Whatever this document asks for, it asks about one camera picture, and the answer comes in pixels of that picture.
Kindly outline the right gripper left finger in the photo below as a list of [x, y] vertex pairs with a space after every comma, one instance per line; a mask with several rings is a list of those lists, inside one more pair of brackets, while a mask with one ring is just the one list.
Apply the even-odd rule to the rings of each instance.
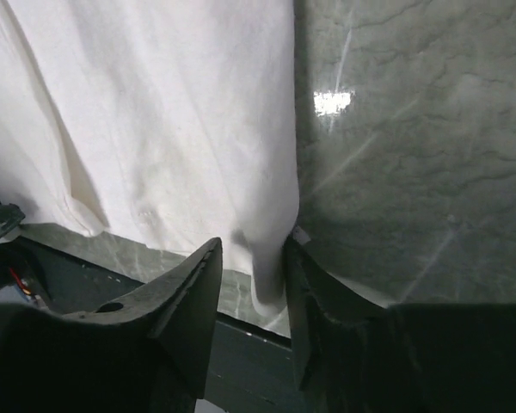
[[222, 243], [101, 305], [0, 303], [0, 412], [192, 412], [205, 393]]

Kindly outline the white coca-cola t-shirt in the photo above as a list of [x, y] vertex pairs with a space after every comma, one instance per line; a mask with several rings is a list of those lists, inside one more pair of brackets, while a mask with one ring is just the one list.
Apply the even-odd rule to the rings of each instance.
[[0, 200], [187, 256], [269, 321], [298, 215], [290, 1], [0, 1]]

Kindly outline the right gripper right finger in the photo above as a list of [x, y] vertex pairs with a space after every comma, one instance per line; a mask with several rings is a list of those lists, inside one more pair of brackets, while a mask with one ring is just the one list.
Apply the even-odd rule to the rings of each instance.
[[310, 412], [516, 412], [516, 304], [376, 305], [284, 246], [293, 372]]

